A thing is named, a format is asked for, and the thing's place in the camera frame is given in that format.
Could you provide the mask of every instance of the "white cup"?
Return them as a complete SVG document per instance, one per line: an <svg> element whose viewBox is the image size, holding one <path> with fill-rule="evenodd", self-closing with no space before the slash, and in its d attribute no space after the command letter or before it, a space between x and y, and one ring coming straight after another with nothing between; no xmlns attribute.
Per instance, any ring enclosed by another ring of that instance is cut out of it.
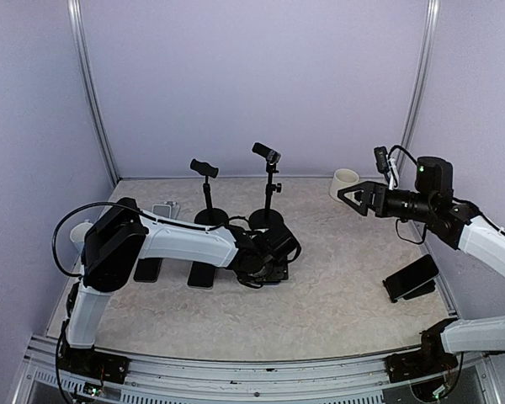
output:
<svg viewBox="0 0 505 404"><path fill-rule="evenodd" d="M337 170L333 175L333 179L331 180L331 187L329 187L329 195L337 202L342 202L337 197L337 192L341 189L351 187L357 183L359 183L359 175L354 170L341 168ZM354 194L347 194L346 197L357 203L354 198Z"/></svg>
<svg viewBox="0 0 505 404"><path fill-rule="evenodd" d="M86 233L88 233L88 230L92 228L92 226L93 224L89 221L84 221L83 223L80 223L73 227L69 233L69 239L80 253L82 253L82 249L84 248L84 237L86 236Z"/></svg>

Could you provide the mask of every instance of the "marble table surface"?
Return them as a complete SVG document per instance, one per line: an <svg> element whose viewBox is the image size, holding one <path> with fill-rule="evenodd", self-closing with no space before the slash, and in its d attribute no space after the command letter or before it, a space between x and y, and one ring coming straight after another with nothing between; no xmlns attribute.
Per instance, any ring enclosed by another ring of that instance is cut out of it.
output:
<svg viewBox="0 0 505 404"><path fill-rule="evenodd" d="M153 284L130 282L114 294L96 344L137 354L186 359L264 361L371 354L419 343L419 333L448 316L436 291L390 302L382 279L422 254L396 237L395 222L363 217L328 195L328 178L277 178L273 207L303 247L290 279L251 290L219 269L212 290L191 289L191 263L163 260ZM181 204L180 220L204 208L202 178L121 181L111 200L130 196L143 209ZM211 181L216 207L250 215L263 206L262 178ZM401 234L412 238L407 225ZM48 335L57 337L62 296Z"/></svg>

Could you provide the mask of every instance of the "beige table surface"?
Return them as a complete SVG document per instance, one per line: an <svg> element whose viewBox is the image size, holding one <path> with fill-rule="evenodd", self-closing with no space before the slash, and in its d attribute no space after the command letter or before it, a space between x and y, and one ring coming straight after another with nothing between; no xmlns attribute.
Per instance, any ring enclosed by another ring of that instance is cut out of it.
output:
<svg viewBox="0 0 505 404"><path fill-rule="evenodd" d="M114 294L97 346L137 354L213 360L324 359L419 343L419 333L448 316L436 291L392 304L381 280L419 258L396 237L394 220L362 217L331 199L327 178L278 178L273 207L303 246L290 279L251 290L219 269L212 290L190 289L191 263L166 259L154 284L130 282ZM176 200L179 219L204 208L202 178L121 181L111 200L143 209ZM265 180L212 180L214 205L229 215L263 206ZM407 225L401 234L412 238ZM57 337L65 294L48 335Z"/></svg>

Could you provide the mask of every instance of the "white wall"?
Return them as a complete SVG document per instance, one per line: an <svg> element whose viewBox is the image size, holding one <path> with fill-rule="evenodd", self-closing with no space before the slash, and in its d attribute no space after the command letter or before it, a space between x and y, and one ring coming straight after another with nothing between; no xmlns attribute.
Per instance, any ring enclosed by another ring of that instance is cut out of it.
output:
<svg viewBox="0 0 505 404"><path fill-rule="evenodd" d="M352 167L399 142L428 2L82 2L90 61L122 177L287 175Z"/></svg>
<svg viewBox="0 0 505 404"><path fill-rule="evenodd" d="M0 0L0 403L65 283L51 259L54 225L109 193L66 2Z"/></svg>
<svg viewBox="0 0 505 404"><path fill-rule="evenodd" d="M454 165L454 192L505 226L505 1L442 2L430 74L411 147ZM405 186L412 186L407 164ZM460 314L505 314L505 279L436 237L429 246ZM494 359L505 402L505 357Z"/></svg>

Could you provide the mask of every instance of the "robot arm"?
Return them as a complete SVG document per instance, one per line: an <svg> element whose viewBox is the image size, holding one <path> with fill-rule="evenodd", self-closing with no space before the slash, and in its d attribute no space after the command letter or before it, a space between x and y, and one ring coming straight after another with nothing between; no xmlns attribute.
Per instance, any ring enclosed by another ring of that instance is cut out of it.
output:
<svg viewBox="0 0 505 404"><path fill-rule="evenodd" d="M82 280L68 300L66 340L72 348L91 348L110 297L128 281L139 259L175 258L233 270L238 280L261 281L275 264L287 263L300 244L284 225L245 231L221 224L200 226L141 212L123 198L88 231L82 254Z"/></svg>
<svg viewBox="0 0 505 404"><path fill-rule="evenodd" d="M372 210L378 217L422 222L453 249L481 260L505 277L505 233L471 202L455 203L458 199L453 197L452 173L452 165L441 158L419 157L417 192L365 182L342 189L338 198L361 215ZM357 203L347 198L350 193ZM410 369L415 364L430 372L441 371L446 365L452 368L456 366L453 354L469 351L505 352L505 316L471 321L447 319L434 325L423 332L422 348L417 354L412 353L411 358L410 354L395 354L387 359L391 381L418 376Z"/></svg>

